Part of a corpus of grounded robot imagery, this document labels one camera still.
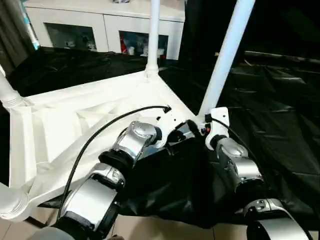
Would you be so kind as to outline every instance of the tiled floor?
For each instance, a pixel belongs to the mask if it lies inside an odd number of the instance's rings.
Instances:
[[[52,224],[57,213],[39,208],[33,216]],[[0,240],[26,240],[38,229],[26,222],[10,223],[0,219]],[[132,217],[120,215],[110,236],[116,234],[125,240],[246,240],[246,226],[218,224],[211,229],[201,229],[182,222],[162,220],[154,217]],[[318,233],[311,233],[315,240]]]

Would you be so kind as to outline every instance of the white cabinet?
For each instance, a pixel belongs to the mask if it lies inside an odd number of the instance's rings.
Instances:
[[[146,56],[150,2],[28,0],[24,6],[41,46]],[[184,21],[184,0],[161,0],[159,57],[178,59]]]

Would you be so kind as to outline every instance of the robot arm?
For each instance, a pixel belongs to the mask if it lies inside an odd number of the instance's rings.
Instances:
[[[210,124],[213,129],[216,123],[212,121]],[[267,198],[261,192],[251,194],[259,188],[255,185],[264,186],[265,189],[267,186],[258,166],[249,158],[247,149],[224,135],[222,129],[219,128],[218,134],[215,133],[217,131],[210,131],[205,142],[210,150],[215,151],[221,167],[231,177],[234,191],[247,201],[242,210],[248,220],[247,239],[308,240],[308,234],[278,199]]]
[[[156,126],[133,121],[113,147],[100,154],[100,163],[69,194],[57,223],[38,231],[30,240],[105,239],[118,215],[118,193],[144,149],[164,147],[169,134],[185,121],[183,115],[173,110],[158,119]]]

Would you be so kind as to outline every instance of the black plastic sheet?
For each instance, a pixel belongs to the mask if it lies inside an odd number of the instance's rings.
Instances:
[[[146,59],[115,53],[41,48],[10,76],[23,96],[141,71]],[[211,69],[170,66],[159,74],[198,113]],[[320,200],[319,74],[260,66],[232,69],[219,100],[245,140],[272,194],[300,224],[317,230]],[[1,181],[8,181],[9,115],[2,109]],[[122,214],[178,220],[202,228],[244,223],[241,206],[204,139],[189,139],[138,162],[123,194]],[[59,200],[43,204],[56,207]]]

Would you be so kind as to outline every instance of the black fabric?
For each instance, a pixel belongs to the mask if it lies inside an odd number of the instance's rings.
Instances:
[[[9,76],[23,96],[66,88],[145,68],[146,59],[115,53],[42,48]],[[198,113],[212,70],[170,66],[159,74]],[[231,127],[257,157],[266,196],[280,198],[299,223],[316,230],[320,200],[320,82],[318,73],[259,66],[232,69],[219,100]],[[9,172],[9,115],[1,109],[1,181]],[[157,215],[209,228],[245,223],[241,205],[204,139],[186,140],[139,161],[127,182],[121,214]]]

